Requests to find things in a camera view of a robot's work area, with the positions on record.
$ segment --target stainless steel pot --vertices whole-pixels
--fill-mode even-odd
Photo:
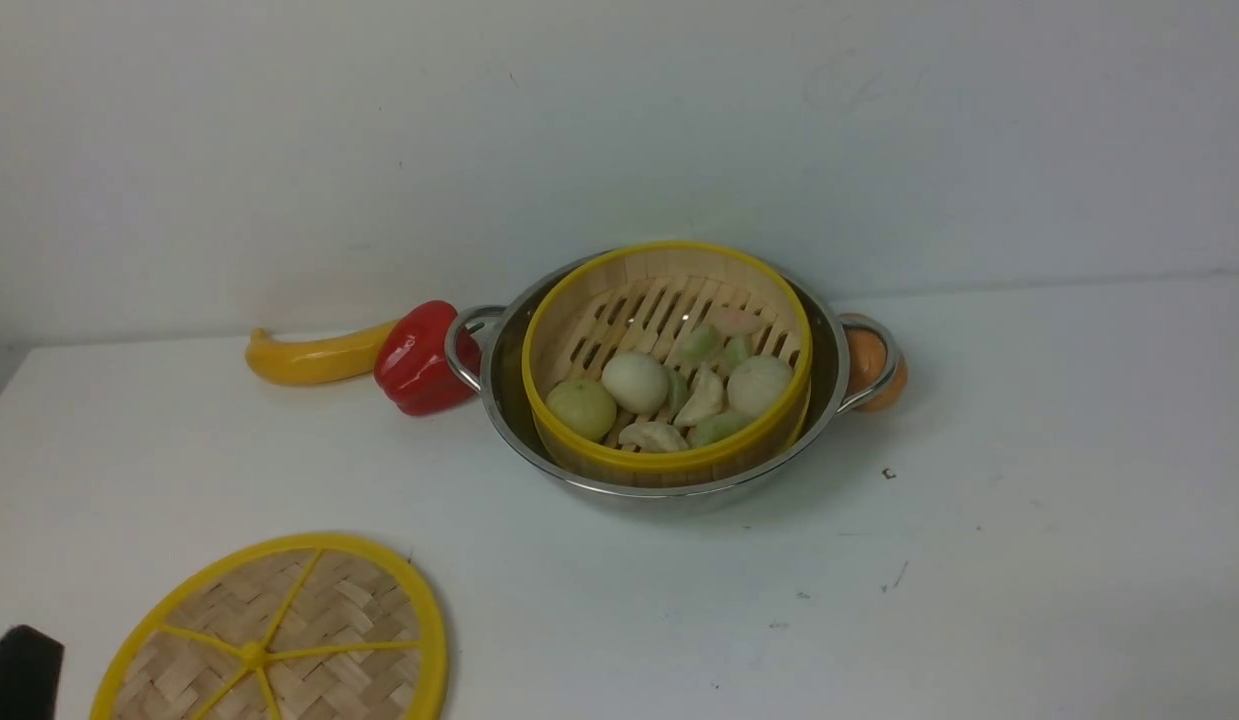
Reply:
[[[851,316],[834,316],[819,300],[815,300],[810,291],[807,291],[800,283],[794,281],[790,273],[783,271],[787,281],[797,291],[802,306],[805,306],[807,315],[810,316],[812,337],[814,338],[810,410],[807,411],[805,428],[802,429],[800,437],[792,447],[769,462],[746,471],[746,473],[715,480],[711,483],[678,488],[616,486],[569,473],[550,460],[538,436],[532,406],[527,400],[527,388],[522,384],[522,342],[527,337],[529,320],[535,314],[543,296],[553,290],[555,284],[560,283],[561,278],[565,278],[570,270],[586,260],[587,258],[584,258],[546,274],[535,283],[535,286],[529,288],[508,306],[482,305],[462,311],[446,333],[445,354],[450,369],[458,378],[462,378],[465,384],[479,393],[486,414],[496,425],[496,430],[499,430],[504,442],[508,442],[518,455],[535,465],[549,478],[559,480],[565,487],[589,498],[610,503],[610,506],[701,511],[707,506],[720,506],[720,503],[735,501],[742,497],[745,491],[763,485],[767,478],[773,477],[777,468],[793,460],[800,451],[807,450],[810,442],[814,442],[815,437],[819,436],[819,432],[828,428],[834,416],[847,413],[883,392],[895,378],[895,369],[898,368],[900,351],[898,346],[895,345],[895,338],[890,336],[890,331],[870,318],[862,318],[862,316],[852,316],[852,318]],[[460,328],[491,320],[494,320],[496,323],[487,333],[488,340],[482,354],[481,377],[478,377],[460,363],[455,343],[458,340]],[[878,335],[887,348],[881,377],[871,387],[851,397],[846,397],[847,343],[846,331],[844,331],[846,327],[866,328]]]

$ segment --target bamboo steamer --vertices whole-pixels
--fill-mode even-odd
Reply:
[[[432,720],[446,641],[410,561],[344,534],[264,542],[175,589],[121,643],[92,720]]]
[[[784,395],[741,432],[684,452],[639,452],[620,446],[620,430],[634,421],[670,421],[665,406],[639,416],[620,410],[600,442],[572,432],[546,409],[546,394],[558,383],[600,379],[618,352],[647,352],[693,383],[698,368],[675,364],[670,354],[717,306],[763,318],[766,327],[750,338],[753,351],[793,369]],[[727,247],[657,242],[584,263],[543,297],[527,327],[522,379],[543,446],[561,468],[629,487],[683,487],[755,468],[797,440],[810,400],[810,347],[805,310],[769,265]],[[712,369],[719,371],[715,361]]]

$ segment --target white wall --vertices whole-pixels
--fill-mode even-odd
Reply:
[[[0,0],[0,338],[686,234],[834,295],[1239,269],[1239,0]]]

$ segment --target pot handle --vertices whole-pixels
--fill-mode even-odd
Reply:
[[[503,305],[478,305],[467,310],[460,310],[458,315],[455,315],[455,320],[451,320],[450,328],[446,328],[446,340],[442,345],[442,351],[446,354],[446,366],[450,366],[450,372],[458,375],[460,380],[465,385],[471,387],[473,392],[481,392],[481,375],[470,371],[458,359],[458,332],[461,328],[467,328],[468,325],[472,325],[478,318],[498,318],[504,314],[504,310]]]
[[[898,372],[902,352],[898,343],[895,342],[895,337],[885,328],[885,325],[876,322],[876,320],[867,318],[865,315],[838,315],[838,320],[843,323],[844,328],[861,328],[880,337],[881,343],[885,345],[885,367],[881,368],[881,374],[872,380],[872,384],[856,392],[855,395],[846,397],[846,400],[843,400],[843,404],[838,408],[838,415],[840,415],[881,395],[890,387],[890,383],[895,382],[895,373]]]

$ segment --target bamboo steamer lid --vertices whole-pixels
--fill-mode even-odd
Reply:
[[[92,720],[431,720],[446,641],[394,551],[309,534],[232,553],[175,589],[104,674]]]

